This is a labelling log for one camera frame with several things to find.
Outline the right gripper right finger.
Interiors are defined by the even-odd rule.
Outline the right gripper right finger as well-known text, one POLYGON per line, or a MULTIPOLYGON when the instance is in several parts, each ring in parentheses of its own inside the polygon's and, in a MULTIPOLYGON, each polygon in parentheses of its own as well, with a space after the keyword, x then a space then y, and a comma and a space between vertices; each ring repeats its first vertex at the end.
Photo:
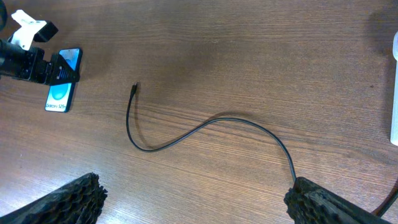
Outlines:
POLYGON ((379 214, 369 213, 304 177, 296 179, 284 203, 295 223, 388 224, 379 214))

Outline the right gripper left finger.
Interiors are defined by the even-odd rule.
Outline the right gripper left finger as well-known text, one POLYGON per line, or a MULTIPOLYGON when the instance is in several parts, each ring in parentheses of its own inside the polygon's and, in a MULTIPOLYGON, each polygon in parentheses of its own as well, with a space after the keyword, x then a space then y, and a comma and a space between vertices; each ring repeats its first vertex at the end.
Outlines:
POLYGON ((1 223, 96 223, 108 191, 87 173, 3 217, 1 223))

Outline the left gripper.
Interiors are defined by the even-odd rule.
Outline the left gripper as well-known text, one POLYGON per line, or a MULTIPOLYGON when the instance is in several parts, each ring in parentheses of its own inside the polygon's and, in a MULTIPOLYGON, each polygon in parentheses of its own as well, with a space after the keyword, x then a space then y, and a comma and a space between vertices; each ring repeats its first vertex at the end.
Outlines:
POLYGON ((50 86, 80 81, 80 74, 72 69, 60 54, 53 54, 48 62, 44 60, 44 53, 44 50, 38 47, 27 51, 22 62, 17 63, 20 69, 13 79, 50 86))

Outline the blue Galaxy smartphone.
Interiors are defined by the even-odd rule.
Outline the blue Galaxy smartphone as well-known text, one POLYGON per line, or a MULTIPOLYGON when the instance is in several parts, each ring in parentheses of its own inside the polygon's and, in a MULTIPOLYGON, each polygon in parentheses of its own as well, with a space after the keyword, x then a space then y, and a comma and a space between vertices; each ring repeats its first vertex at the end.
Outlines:
MULTIPOLYGON (((59 54, 71 68, 78 72, 83 52, 80 48, 63 49, 59 54)), ((45 111, 67 113, 72 105, 75 83, 50 86, 45 103, 45 111)))

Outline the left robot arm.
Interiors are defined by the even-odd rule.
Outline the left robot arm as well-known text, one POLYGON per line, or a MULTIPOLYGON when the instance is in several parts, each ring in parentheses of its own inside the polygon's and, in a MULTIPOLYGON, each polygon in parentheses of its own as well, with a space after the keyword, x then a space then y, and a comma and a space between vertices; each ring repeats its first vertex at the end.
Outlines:
POLYGON ((7 40, 1 40, 1 75, 44 85, 61 85, 80 81, 76 68, 61 54, 44 60, 44 50, 33 42, 48 42, 57 32, 51 21, 39 21, 18 9, 11 14, 20 28, 7 40))

